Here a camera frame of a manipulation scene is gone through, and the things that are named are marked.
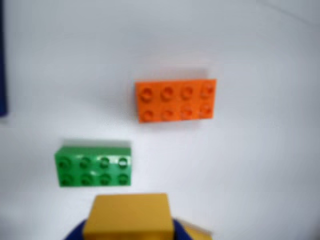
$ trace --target yellow block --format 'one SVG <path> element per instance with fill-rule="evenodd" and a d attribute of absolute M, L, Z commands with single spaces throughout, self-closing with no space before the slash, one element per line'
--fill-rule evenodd
<path fill-rule="evenodd" d="M 85 240 L 172 240 L 166 194 L 99 195 L 84 226 Z"/>
<path fill-rule="evenodd" d="M 210 236 L 210 234 L 201 232 L 197 229 L 194 229 L 188 226 L 184 226 L 184 229 L 191 236 L 193 240 L 212 240 L 212 237 Z"/>

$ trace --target white table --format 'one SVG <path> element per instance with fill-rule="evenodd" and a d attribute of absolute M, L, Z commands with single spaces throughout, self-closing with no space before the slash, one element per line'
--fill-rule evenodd
<path fill-rule="evenodd" d="M 313 240 L 318 0 L 7 0 L 0 239 L 60 240 L 97 194 L 166 192 L 216 240 Z M 138 124 L 134 78 L 218 78 L 215 118 Z M 131 187 L 60 188 L 65 141 L 131 141 Z"/>

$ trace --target lego brick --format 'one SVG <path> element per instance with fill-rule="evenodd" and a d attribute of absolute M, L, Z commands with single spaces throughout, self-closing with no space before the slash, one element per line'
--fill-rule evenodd
<path fill-rule="evenodd" d="M 215 79 L 136 82 L 139 122 L 211 119 L 216 86 Z"/>
<path fill-rule="evenodd" d="M 184 229 L 193 240 L 212 240 L 212 237 L 210 234 L 207 234 L 197 229 L 193 229 L 191 227 L 186 227 L 186 226 L 184 226 Z"/>
<path fill-rule="evenodd" d="M 61 187 L 130 186 L 128 147 L 64 146 L 55 154 Z"/>
<path fill-rule="evenodd" d="M 167 195 L 97 196 L 83 236 L 85 240 L 173 240 Z"/>

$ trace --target dark blue edge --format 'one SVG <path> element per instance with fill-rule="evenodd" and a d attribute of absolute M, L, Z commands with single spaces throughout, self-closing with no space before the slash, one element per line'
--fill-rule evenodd
<path fill-rule="evenodd" d="M 0 0 L 0 117 L 8 113 L 6 91 L 6 68 L 5 68 L 5 26 L 4 26 L 4 1 Z"/>
<path fill-rule="evenodd" d="M 83 229 L 85 227 L 86 220 L 83 220 L 75 229 L 69 233 L 69 235 L 64 240 L 84 240 Z M 174 240 L 192 240 L 192 238 L 187 234 L 184 227 L 177 221 L 173 220 L 174 224 Z"/>

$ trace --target lego stud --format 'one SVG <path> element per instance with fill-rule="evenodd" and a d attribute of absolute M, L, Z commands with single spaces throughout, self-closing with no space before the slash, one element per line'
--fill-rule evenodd
<path fill-rule="evenodd" d="M 58 167 L 61 170 L 68 170 L 71 168 L 71 160 L 65 156 L 58 159 Z"/>
<path fill-rule="evenodd" d="M 111 177 L 109 174 L 103 174 L 100 176 L 101 185 L 109 185 L 110 181 L 111 181 Z"/>
<path fill-rule="evenodd" d="M 145 122 L 151 122 L 153 118 L 154 118 L 154 113 L 150 110 L 145 111 L 142 115 L 142 119 Z"/>
<path fill-rule="evenodd" d="M 152 100 L 153 93 L 152 89 L 149 87 L 144 88 L 140 93 L 140 98 L 142 101 L 148 103 Z"/>
<path fill-rule="evenodd" d="M 174 112 L 169 109 L 163 111 L 163 113 L 161 115 L 161 117 L 164 121 L 170 121 L 173 118 L 173 116 L 174 116 Z"/>
<path fill-rule="evenodd" d="M 60 178 L 60 185 L 63 187 L 71 186 L 74 182 L 74 179 L 70 175 L 63 175 Z"/>
<path fill-rule="evenodd" d="M 208 117 L 212 113 L 212 109 L 210 105 L 204 104 L 200 107 L 200 118 L 205 118 Z"/>
<path fill-rule="evenodd" d="M 189 100 L 192 97 L 194 90 L 191 86 L 185 86 L 182 91 L 181 95 L 184 100 Z"/>
<path fill-rule="evenodd" d="M 214 86 L 211 82 L 205 82 L 201 89 L 201 97 L 206 99 L 214 93 Z"/>
<path fill-rule="evenodd" d="M 129 177 L 126 174 L 120 174 L 118 176 L 119 184 L 126 185 L 128 183 Z"/>
<path fill-rule="evenodd" d="M 100 160 L 100 168 L 102 169 L 107 169 L 109 167 L 109 158 L 103 157 Z"/>
<path fill-rule="evenodd" d="M 165 101 L 170 101 L 174 97 L 174 90 L 170 86 L 166 86 L 162 92 L 161 96 Z"/>
<path fill-rule="evenodd" d="M 185 105 L 181 108 L 181 117 L 182 119 L 191 119 L 192 117 L 192 108 L 189 105 Z"/>
<path fill-rule="evenodd" d="M 83 157 L 80 160 L 80 168 L 87 169 L 90 165 L 90 159 L 88 157 Z"/>
<path fill-rule="evenodd" d="M 128 166 L 128 160 L 126 158 L 122 157 L 119 159 L 118 164 L 121 169 L 125 169 Z"/>
<path fill-rule="evenodd" d="M 83 186 L 90 186 L 93 183 L 93 179 L 89 174 L 84 174 L 81 176 L 81 184 Z"/>

